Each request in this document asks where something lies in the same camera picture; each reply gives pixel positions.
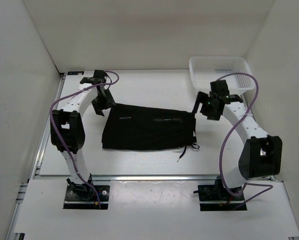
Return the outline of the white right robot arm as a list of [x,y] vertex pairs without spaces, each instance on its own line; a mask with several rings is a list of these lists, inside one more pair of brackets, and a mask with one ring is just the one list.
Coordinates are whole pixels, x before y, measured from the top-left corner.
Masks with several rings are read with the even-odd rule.
[[[221,183],[214,187],[214,195],[225,200],[230,195],[238,195],[249,181],[256,178],[278,175],[281,171],[283,141],[263,130],[246,108],[242,98],[230,94],[226,80],[210,83],[210,92],[198,92],[193,107],[194,114],[202,113],[209,120],[220,120],[224,116],[232,125],[226,134],[219,153],[219,175]],[[223,170],[223,154],[227,141],[237,132],[243,149],[234,168]]]

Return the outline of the black shorts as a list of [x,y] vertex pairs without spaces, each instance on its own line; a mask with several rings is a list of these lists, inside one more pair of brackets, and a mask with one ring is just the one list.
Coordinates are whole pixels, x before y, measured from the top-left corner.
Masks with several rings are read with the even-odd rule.
[[109,112],[102,148],[127,151],[161,151],[187,147],[198,150],[193,113],[117,103]]

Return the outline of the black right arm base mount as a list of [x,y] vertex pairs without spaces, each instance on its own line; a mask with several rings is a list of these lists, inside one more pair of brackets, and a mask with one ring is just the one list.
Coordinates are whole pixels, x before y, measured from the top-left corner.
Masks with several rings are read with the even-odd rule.
[[245,197],[242,193],[233,196],[225,189],[222,180],[217,178],[214,184],[201,184],[193,191],[198,195],[201,212],[246,211]]

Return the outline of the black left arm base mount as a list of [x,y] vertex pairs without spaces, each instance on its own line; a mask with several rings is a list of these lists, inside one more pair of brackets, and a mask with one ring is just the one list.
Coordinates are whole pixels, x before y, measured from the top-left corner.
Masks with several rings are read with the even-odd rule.
[[86,184],[76,184],[66,179],[67,187],[63,209],[66,210],[107,210],[109,207],[110,186],[94,185],[97,194]]

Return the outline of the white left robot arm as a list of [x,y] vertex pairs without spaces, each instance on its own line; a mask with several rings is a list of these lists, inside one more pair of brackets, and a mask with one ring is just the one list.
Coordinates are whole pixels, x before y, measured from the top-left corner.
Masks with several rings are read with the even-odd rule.
[[104,110],[116,104],[109,86],[118,80],[119,75],[114,71],[95,70],[93,76],[80,80],[76,92],[56,100],[49,109],[51,143],[66,161],[70,173],[68,184],[83,200],[91,199],[96,190],[82,150],[86,139],[82,117],[89,105],[97,115],[103,116]]

